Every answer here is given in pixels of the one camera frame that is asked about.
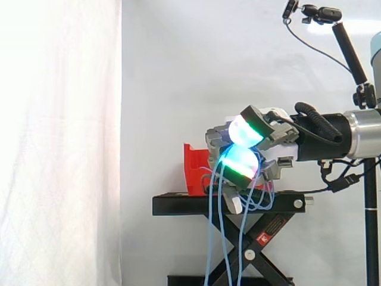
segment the black lift table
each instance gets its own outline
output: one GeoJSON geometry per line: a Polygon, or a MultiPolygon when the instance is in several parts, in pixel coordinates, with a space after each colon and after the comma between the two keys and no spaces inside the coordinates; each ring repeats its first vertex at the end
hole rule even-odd
{"type": "MultiPolygon", "coordinates": [[[[238,277],[238,241],[239,228],[227,217],[229,212],[222,199],[225,236],[234,246],[229,253],[230,268],[234,281],[238,277]]],[[[271,210],[256,210],[248,216],[262,214],[260,219],[243,235],[242,263],[243,269],[253,265],[263,278],[242,278],[242,286],[290,286],[295,285],[292,278],[284,274],[262,253],[262,249],[286,225],[295,213],[305,213],[305,197],[302,194],[277,194],[271,210]]],[[[208,218],[208,197],[190,197],[187,193],[169,192],[152,199],[154,216],[188,216],[203,215],[208,218]]],[[[212,223],[220,229],[217,213],[217,197],[213,197],[212,223]]],[[[168,286],[203,286],[204,276],[169,275],[168,286]]],[[[228,286],[225,261],[210,273],[210,286],[228,286]]]]}

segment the red box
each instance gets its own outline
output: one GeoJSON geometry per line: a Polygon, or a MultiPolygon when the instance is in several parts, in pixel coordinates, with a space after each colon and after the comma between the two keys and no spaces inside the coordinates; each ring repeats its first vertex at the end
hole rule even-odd
{"type": "MultiPolygon", "coordinates": [[[[202,176],[210,174],[208,171],[209,150],[194,150],[190,144],[184,144],[184,173],[188,194],[192,196],[205,195],[202,186],[202,176]]],[[[205,186],[209,186],[210,179],[203,180],[205,186]]]]}

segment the glowing green light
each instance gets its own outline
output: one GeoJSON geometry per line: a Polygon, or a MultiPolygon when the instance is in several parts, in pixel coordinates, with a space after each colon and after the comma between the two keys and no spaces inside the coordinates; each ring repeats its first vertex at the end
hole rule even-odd
{"type": "Polygon", "coordinates": [[[221,161],[225,166],[250,179],[254,178],[258,171],[257,156],[252,150],[242,146],[233,145],[221,161]]]}
{"type": "Polygon", "coordinates": [[[241,115],[238,115],[229,125],[230,139],[237,145],[243,147],[253,147],[261,142],[264,138],[257,131],[255,131],[250,125],[243,119],[241,115]]]}
{"type": "Polygon", "coordinates": [[[255,175],[254,171],[244,165],[231,161],[230,159],[227,159],[227,158],[222,159],[222,163],[225,166],[228,166],[234,171],[240,173],[241,175],[244,175],[251,179],[254,178],[254,175],[255,175]]]}

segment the warning sticker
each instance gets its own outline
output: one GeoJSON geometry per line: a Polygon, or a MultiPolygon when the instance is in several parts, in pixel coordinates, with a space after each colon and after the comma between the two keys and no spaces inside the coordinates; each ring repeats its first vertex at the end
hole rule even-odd
{"type": "Polygon", "coordinates": [[[266,229],[259,234],[257,242],[263,247],[266,246],[285,224],[286,219],[281,216],[276,216],[266,229]]]}

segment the black stand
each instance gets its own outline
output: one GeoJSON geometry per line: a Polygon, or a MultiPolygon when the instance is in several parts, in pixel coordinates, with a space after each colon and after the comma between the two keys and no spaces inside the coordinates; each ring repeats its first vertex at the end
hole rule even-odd
{"type": "MultiPolygon", "coordinates": [[[[354,103],[360,109],[375,108],[376,97],[373,86],[367,82],[366,75],[357,58],[355,50],[349,40],[342,23],[332,27],[336,40],[345,57],[348,67],[357,85],[363,85],[354,94],[354,103]]],[[[377,181],[376,159],[370,158],[364,162],[364,199],[365,199],[365,230],[366,230],[366,258],[367,258],[367,285],[379,286],[379,245],[377,223],[377,181]]]]}
{"type": "MultiPolygon", "coordinates": [[[[220,229],[217,213],[217,198],[213,198],[212,223],[220,229]]],[[[152,200],[154,216],[178,215],[204,215],[208,217],[208,197],[189,197],[187,194],[168,193],[154,197],[152,200]]],[[[271,210],[258,210],[249,212],[249,215],[263,214],[254,226],[243,236],[242,262],[243,269],[253,265],[263,278],[244,278],[242,286],[291,286],[295,285],[292,278],[287,278],[281,271],[262,253],[264,247],[278,234],[290,221],[295,213],[305,212],[305,198],[302,194],[279,194],[271,210]]],[[[229,253],[230,269],[233,281],[238,277],[238,243],[239,228],[229,219],[231,215],[223,201],[223,216],[225,236],[234,246],[229,253]]],[[[202,286],[203,276],[168,276],[168,286],[202,286]]],[[[210,274],[211,286],[228,286],[225,261],[210,274]]]]}

